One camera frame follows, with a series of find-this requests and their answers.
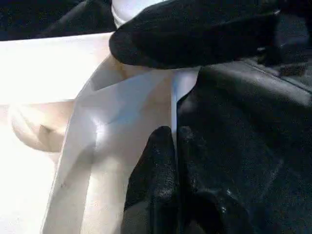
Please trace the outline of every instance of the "black cloth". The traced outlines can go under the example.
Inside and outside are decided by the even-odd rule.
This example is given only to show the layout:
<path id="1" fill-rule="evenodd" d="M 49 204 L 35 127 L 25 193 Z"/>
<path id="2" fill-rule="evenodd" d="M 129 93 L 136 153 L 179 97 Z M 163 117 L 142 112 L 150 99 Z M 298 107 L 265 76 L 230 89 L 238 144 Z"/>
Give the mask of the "black cloth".
<path id="1" fill-rule="evenodd" d="M 74 36 L 116 30 L 110 0 L 5 0 L 0 40 Z"/>

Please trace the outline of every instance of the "white molded plastic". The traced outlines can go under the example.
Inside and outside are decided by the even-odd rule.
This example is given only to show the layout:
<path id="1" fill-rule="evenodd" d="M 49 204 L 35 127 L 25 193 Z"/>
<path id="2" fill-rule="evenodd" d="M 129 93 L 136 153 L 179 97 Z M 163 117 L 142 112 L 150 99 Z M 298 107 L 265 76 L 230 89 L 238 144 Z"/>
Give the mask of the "white molded plastic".
<path id="1" fill-rule="evenodd" d="M 138 68 L 139 75 L 133 75 L 132 67 L 133 76 L 124 79 L 124 71 L 111 62 L 108 57 L 76 101 L 44 234 L 120 232 L 129 175 L 152 131 L 176 126 L 172 110 L 193 88 L 199 71 Z"/>

